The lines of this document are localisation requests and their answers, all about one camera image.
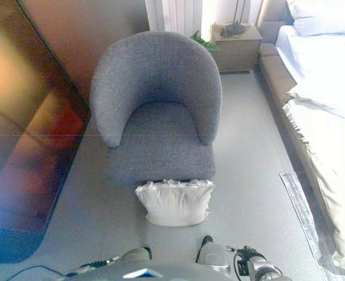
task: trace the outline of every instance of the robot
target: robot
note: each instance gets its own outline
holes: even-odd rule
[[[202,240],[196,263],[157,262],[146,247],[130,250],[121,258],[83,265],[60,280],[233,280],[227,252],[235,253],[234,270],[240,281],[240,276],[248,276],[250,281],[292,281],[255,249],[248,246],[242,249],[224,247],[209,235]]]

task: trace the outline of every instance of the white curtain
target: white curtain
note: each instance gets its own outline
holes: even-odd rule
[[[145,0],[151,31],[191,36],[201,30],[203,0]]]

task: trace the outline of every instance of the lamp base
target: lamp base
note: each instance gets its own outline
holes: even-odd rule
[[[232,37],[234,35],[240,35],[245,32],[245,26],[239,24],[238,22],[227,25],[225,29],[222,30],[220,36],[222,37]]]

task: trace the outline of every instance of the upholstered headboard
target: upholstered headboard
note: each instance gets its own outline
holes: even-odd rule
[[[286,0],[263,0],[257,28],[264,43],[275,43],[279,28],[293,24]]]

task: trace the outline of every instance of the bed frame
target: bed frame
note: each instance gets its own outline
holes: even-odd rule
[[[333,230],[333,224],[329,218],[320,191],[317,175],[310,163],[305,144],[301,141],[300,136],[293,129],[282,110],[283,105],[290,99],[286,92],[295,86],[296,82],[284,66],[282,59],[279,57],[275,42],[278,37],[279,28],[283,25],[292,24],[293,19],[289,13],[286,0],[263,0],[257,22],[257,28],[263,38],[258,53],[259,67],[276,103],[281,120],[288,131],[288,135],[308,176],[309,183],[317,198],[322,214],[329,228]]]

